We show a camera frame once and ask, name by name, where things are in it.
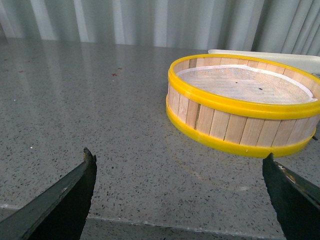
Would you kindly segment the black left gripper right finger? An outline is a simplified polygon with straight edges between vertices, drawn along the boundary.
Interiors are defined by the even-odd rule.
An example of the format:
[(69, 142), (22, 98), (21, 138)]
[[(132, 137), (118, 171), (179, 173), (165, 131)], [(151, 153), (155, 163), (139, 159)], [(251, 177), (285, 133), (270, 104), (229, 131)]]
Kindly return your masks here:
[(272, 206), (287, 240), (320, 238), (320, 188), (274, 161), (262, 161), (262, 175)]

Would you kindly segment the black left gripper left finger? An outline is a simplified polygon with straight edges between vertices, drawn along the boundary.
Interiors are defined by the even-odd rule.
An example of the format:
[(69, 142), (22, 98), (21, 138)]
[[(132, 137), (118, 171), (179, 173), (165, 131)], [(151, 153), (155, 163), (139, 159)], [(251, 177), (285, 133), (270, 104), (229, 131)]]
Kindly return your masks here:
[(2, 240), (78, 240), (91, 207), (97, 157), (88, 148), (83, 162), (27, 205), (2, 220)]

